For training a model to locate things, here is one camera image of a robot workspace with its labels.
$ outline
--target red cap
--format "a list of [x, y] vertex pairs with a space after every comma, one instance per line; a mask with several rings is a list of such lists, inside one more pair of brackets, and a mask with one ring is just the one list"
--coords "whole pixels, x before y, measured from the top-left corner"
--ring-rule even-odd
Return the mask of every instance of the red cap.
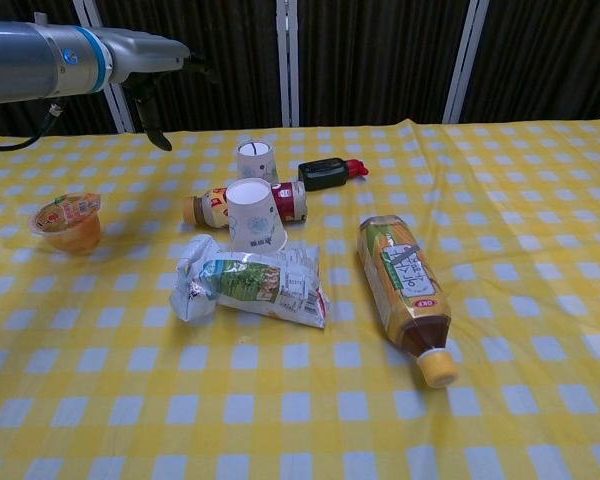
[[346, 161], [347, 170], [349, 170], [349, 178], [359, 177], [360, 175], [368, 175], [369, 170], [364, 166], [360, 160], [355, 158]]

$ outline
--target blue ring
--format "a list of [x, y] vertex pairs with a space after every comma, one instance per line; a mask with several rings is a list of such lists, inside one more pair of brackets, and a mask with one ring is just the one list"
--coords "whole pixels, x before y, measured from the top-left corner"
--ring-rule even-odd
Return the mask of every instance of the blue ring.
[[89, 30], [85, 30], [82, 27], [73, 27], [73, 28], [75, 28], [82, 35], [84, 35], [84, 37], [89, 42], [89, 45], [91, 45], [93, 52], [96, 54], [96, 60], [98, 62], [98, 78], [96, 79], [96, 83], [89, 93], [97, 92], [98, 90], [100, 90], [102, 88], [102, 85], [104, 84], [104, 73], [106, 71], [104, 55], [102, 54], [102, 50], [100, 49], [100, 45], [98, 44], [98, 41], [94, 38], [93, 34]]
[[79, 61], [76, 52], [74, 52], [70, 48], [65, 48], [62, 51], [62, 58], [64, 58], [64, 61], [67, 62], [69, 65], [77, 65]]

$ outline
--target white pole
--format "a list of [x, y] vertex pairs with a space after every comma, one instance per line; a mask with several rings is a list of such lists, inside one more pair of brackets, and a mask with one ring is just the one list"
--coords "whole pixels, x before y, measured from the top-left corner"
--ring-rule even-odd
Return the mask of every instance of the white pole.
[[458, 123], [460, 120], [488, 8], [489, 0], [471, 0], [469, 3], [442, 123]]
[[291, 126], [300, 125], [300, 93], [298, 85], [298, 0], [289, 0], [289, 70], [291, 73]]
[[[80, 25], [83, 27], [102, 27], [102, 20], [98, 13], [98, 7], [94, 0], [73, 0], [73, 6], [78, 14]], [[118, 133], [135, 132], [127, 99], [122, 87], [118, 84], [106, 85], [102, 91], [109, 105], [109, 111], [113, 117]]]
[[278, 33], [278, 65], [280, 65], [280, 115], [282, 126], [288, 127], [289, 115], [289, 61], [287, 48], [287, 5], [286, 0], [276, 0], [276, 29]]

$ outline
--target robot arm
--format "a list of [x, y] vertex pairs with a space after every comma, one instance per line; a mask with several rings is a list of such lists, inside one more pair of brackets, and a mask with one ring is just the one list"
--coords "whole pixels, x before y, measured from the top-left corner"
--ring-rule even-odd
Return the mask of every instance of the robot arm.
[[176, 40], [117, 28], [0, 22], [0, 103], [66, 97], [120, 83], [136, 101], [150, 140], [163, 150], [155, 102], [159, 77], [189, 70], [215, 77], [204, 59]]

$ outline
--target plastic cup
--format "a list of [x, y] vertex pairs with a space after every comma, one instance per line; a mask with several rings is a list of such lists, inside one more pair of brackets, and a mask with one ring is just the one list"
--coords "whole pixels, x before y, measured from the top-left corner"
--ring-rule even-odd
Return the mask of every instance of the plastic cup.
[[100, 242], [99, 209], [99, 195], [64, 195], [38, 210], [29, 226], [58, 250], [88, 253]]
[[227, 188], [231, 250], [266, 253], [287, 243], [271, 185], [261, 178], [246, 178]]
[[269, 183], [278, 183], [278, 170], [273, 157], [273, 146], [261, 140], [249, 140], [238, 146], [236, 151], [238, 179], [262, 178]]

